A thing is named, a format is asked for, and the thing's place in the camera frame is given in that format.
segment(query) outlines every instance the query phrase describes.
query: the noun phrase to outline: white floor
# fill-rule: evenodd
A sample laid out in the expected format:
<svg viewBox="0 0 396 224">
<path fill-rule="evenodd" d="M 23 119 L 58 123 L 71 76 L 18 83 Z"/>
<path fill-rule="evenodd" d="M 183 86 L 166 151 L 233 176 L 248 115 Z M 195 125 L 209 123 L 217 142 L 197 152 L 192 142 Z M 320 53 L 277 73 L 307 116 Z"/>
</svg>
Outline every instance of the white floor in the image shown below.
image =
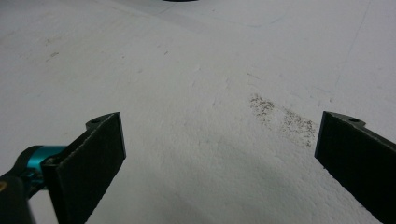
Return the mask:
<svg viewBox="0 0 396 224">
<path fill-rule="evenodd" d="M 395 71 L 392 0 L 3 0 L 0 173 L 120 111 L 89 223 L 378 223 L 314 151 L 324 110 L 396 142 Z"/>
</svg>

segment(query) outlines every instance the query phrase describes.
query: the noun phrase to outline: white surface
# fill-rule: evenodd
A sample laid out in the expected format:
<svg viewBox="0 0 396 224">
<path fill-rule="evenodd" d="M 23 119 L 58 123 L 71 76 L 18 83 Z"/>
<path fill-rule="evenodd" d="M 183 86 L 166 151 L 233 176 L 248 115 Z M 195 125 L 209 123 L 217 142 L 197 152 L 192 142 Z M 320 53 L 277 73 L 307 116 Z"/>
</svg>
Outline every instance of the white surface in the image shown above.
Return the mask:
<svg viewBox="0 0 396 224">
<path fill-rule="evenodd" d="M 395 142 L 395 24 L 391 0 L 1 1 L 0 172 L 120 111 L 89 223 L 378 223 L 314 151 L 323 110 Z"/>
</svg>

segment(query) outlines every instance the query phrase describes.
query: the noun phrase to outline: black object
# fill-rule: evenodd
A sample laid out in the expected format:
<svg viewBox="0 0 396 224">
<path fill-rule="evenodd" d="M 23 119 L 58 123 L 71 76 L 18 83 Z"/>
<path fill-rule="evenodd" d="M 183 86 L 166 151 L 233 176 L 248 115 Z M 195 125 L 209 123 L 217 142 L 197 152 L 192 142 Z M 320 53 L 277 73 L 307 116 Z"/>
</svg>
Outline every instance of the black object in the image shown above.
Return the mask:
<svg viewBox="0 0 396 224">
<path fill-rule="evenodd" d="M 42 146 L 22 152 L 14 167 L 0 177 L 0 223 L 35 223 L 27 200 L 44 187 L 59 223 L 87 221 L 120 169 L 125 147 L 120 113 L 92 119 L 86 126 L 72 144 L 40 163 L 42 173 L 28 166 Z"/>
<path fill-rule="evenodd" d="M 315 157 L 379 221 L 396 223 L 396 145 L 349 116 L 324 112 Z"/>
</svg>

